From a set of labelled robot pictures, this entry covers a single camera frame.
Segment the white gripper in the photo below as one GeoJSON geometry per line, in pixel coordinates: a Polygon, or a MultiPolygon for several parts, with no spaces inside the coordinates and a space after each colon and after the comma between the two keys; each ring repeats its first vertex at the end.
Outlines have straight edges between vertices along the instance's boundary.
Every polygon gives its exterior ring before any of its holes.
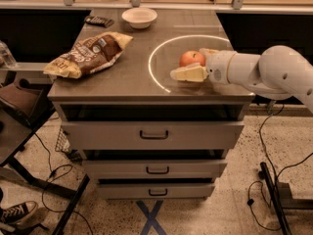
{"type": "Polygon", "coordinates": [[[236,51],[218,51],[200,48],[206,57],[206,67],[200,63],[193,63],[170,72],[170,77],[177,81],[203,82],[208,77],[212,83],[229,84],[228,68],[236,51]]]}

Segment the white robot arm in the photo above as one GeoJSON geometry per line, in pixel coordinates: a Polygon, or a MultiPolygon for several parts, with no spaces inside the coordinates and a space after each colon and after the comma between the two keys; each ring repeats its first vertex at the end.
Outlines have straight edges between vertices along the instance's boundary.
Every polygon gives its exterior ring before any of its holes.
{"type": "Polygon", "coordinates": [[[278,45],[261,55],[203,49],[205,66],[194,63],[173,70],[177,81],[236,84],[271,100],[294,97],[313,113],[313,67],[291,47],[278,45]]]}

